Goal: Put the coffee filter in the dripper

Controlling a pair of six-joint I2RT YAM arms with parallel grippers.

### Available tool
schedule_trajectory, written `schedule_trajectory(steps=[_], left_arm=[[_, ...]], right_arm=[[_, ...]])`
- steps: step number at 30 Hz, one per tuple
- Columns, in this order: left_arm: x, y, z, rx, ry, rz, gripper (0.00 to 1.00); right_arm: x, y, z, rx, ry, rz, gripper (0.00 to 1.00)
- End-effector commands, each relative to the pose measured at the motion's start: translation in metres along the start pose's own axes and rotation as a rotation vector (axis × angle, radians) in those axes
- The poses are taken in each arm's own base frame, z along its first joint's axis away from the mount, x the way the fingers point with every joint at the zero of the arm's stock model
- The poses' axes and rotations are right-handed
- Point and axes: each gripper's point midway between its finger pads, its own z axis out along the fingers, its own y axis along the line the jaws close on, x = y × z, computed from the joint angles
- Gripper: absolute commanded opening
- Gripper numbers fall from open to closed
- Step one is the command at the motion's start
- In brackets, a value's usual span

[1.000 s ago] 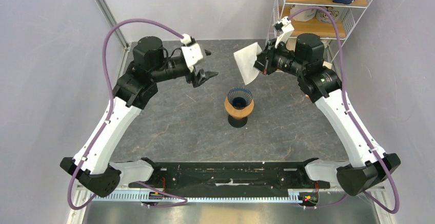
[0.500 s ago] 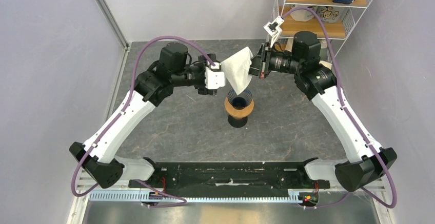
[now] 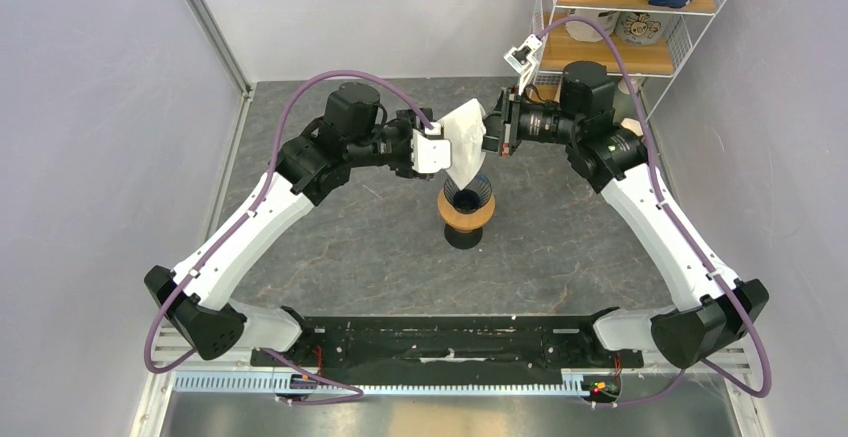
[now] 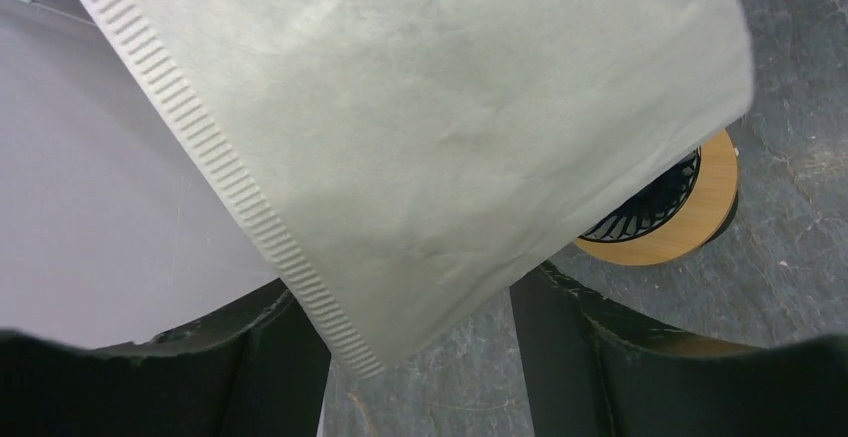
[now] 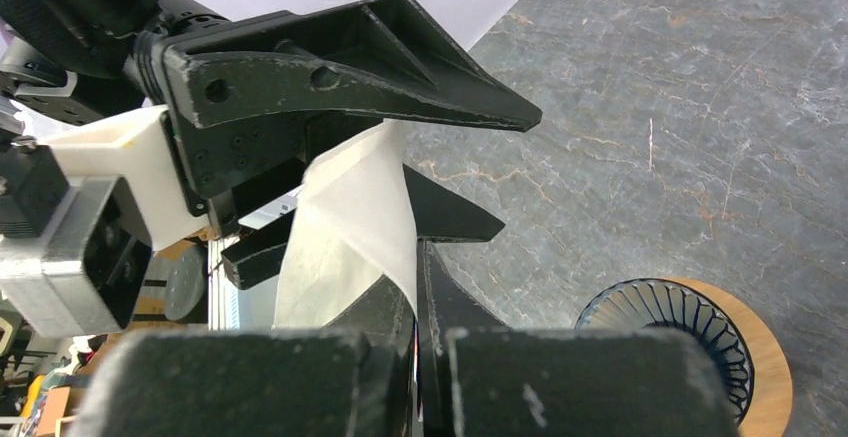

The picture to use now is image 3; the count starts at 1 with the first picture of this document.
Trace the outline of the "white paper coffee filter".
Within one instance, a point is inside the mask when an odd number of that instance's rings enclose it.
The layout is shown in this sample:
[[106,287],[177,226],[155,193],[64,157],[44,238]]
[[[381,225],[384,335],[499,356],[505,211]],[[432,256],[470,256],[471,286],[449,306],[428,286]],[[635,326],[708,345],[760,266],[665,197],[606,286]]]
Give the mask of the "white paper coffee filter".
[[472,98],[438,120],[443,136],[451,143],[451,165],[446,172],[460,190],[474,180],[483,166],[485,115],[480,101]]

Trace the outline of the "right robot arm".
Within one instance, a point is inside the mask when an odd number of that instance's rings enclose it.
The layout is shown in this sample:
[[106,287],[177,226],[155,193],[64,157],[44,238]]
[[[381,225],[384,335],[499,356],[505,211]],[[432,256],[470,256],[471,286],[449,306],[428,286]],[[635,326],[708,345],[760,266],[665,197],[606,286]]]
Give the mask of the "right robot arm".
[[577,339],[579,357],[601,366],[617,350],[656,350],[686,369],[743,338],[770,299],[718,258],[675,202],[648,150],[614,120],[616,83],[606,68],[578,61],[563,70],[556,101],[502,89],[484,119],[486,151],[509,156],[523,142],[562,145],[572,169],[625,220],[661,273],[672,306],[613,310]]

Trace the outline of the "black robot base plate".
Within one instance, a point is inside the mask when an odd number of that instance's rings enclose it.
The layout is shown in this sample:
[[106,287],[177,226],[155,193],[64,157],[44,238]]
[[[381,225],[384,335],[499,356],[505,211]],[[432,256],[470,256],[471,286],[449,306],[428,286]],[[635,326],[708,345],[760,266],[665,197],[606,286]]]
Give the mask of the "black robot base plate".
[[307,317],[283,355],[356,386],[557,384],[564,369],[643,367],[639,351],[602,347],[598,317]]

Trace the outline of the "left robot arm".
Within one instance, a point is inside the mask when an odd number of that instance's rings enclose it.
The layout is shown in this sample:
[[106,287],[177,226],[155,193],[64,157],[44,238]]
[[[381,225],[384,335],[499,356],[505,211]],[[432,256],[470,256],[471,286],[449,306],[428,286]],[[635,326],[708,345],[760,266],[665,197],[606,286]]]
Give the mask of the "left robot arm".
[[291,311],[246,305],[232,294],[294,223],[345,185],[352,169],[386,166],[401,178],[429,177],[450,165],[445,128],[428,108],[389,118],[377,89],[347,82],[323,114],[282,144],[247,199],[207,242],[172,268],[155,265],[144,284],[189,354],[215,360],[238,344],[270,347],[290,365],[307,362],[314,340]]

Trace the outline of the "orange coffee dripper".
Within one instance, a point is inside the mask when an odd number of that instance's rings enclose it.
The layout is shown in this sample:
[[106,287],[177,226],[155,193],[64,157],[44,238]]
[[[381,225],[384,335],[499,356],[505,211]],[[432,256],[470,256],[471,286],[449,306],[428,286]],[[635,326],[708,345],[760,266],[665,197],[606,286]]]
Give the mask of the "orange coffee dripper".
[[441,191],[437,198],[437,208],[444,221],[443,234],[446,241],[456,249],[469,250],[481,242],[483,229],[494,215],[496,200],[492,196],[479,208],[465,212],[458,210],[445,192]]

